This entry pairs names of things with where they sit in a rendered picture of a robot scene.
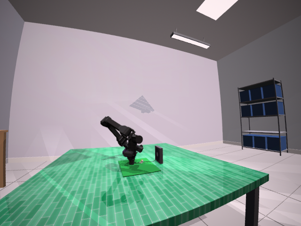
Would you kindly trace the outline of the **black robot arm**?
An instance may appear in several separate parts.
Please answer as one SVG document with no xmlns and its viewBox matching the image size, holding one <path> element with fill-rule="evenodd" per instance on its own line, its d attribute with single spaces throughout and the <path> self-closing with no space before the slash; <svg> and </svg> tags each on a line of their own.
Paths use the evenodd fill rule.
<svg viewBox="0 0 301 226">
<path fill-rule="evenodd" d="M 122 126 L 118 124 L 117 122 L 112 120 L 109 116 L 104 117 L 101 120 L 101 125 L 107 127 L 111 131 L 111 133 L 116 137 L 116 141 L 121 147 L 124 146 L 126 150 L 128 150 L 128 145 L 127 145 L 128 142 L 130 143 L 134 142 L 136 144 L 133 146 L 133 151 L 137 151 L 139 153 L 142 152 L 143 145 L 137 145 L 137 143 L 140 144 L 143 141 L 143 138 L 142 136 L 135 135 L 135 131 L 130 127 Z M 119 134 L 117 130 L 121 134 Z"/>
</svg>

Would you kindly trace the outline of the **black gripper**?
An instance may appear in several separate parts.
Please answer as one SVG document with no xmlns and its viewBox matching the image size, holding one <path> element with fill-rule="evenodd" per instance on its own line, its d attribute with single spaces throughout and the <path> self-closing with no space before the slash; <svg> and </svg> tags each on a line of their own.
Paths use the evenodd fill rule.
<svg viewBox="0 0 301 226">
<path fill-rule="evenodd" d="M 133 146 L 134 146 L 135 144 L 136 144 L 136 143 L 134 143 L 134 142 L 132 142 L 132 143 L 129 142 L 129 143 L 127 144 L 127 145 L 128 145 L 128 150 L 125 151 L 125 152 L 123 153 L 123 156 L 125 156 L 125 157 L 128 158 L 130 164 L 132 164 L 133 159 L 134 159 L 134 161 L 135 161 L 136 154 L 138 153 L 138 152 L 136 152 L 136 151 L 133 151 Z"/>
</svg>

